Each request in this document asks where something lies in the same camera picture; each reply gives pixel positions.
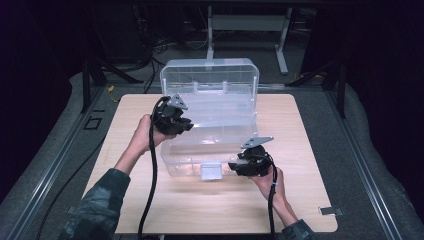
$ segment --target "camouflage sleeve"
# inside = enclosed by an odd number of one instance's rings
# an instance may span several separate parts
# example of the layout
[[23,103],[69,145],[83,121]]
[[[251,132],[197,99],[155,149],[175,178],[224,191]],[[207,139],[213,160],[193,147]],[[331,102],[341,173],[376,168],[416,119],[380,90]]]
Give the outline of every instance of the camouflage sleeve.
[[130,177],[109,169],[72,213],[59,239],[112,239]]
[[282,240],[317,240],[318,237],[303,221],[303,219],[293,223],[283,229]]

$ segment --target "plastic container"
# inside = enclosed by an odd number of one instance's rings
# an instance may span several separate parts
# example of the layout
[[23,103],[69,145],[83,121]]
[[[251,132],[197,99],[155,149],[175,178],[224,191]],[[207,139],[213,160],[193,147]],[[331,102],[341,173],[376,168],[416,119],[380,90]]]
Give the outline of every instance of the plastic container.
[[233,175],[228,162],[257,136],[259,71],[249,59],[171,60],[160,74],[165,96],[178,93],[194,127],[162,143],[161,157],[172,176],[220,179]]

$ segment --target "person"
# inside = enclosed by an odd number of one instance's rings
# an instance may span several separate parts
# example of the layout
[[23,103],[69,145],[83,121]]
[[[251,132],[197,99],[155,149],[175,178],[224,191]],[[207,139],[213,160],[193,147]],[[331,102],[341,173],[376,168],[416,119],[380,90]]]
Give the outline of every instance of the person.
[[[136,128],[130,143],[116,165],[109,169],[85,194],[79,206],[65,224],[59,239],[112,239],[118,226],[120,210],[125,192],[130,183],[130,173],[140,156],[149,151],[150,115],[144,115]],[[164,135],[154,129],[155,147],[175,136]],[[278,170],[273,208],[284,226],[282,235],[287,240],[316,239],[314,232],[299,220],[285,196],[283,172]],[[272,174],[264,177],[250,177],[258,186],[265,199],[268,198]]]

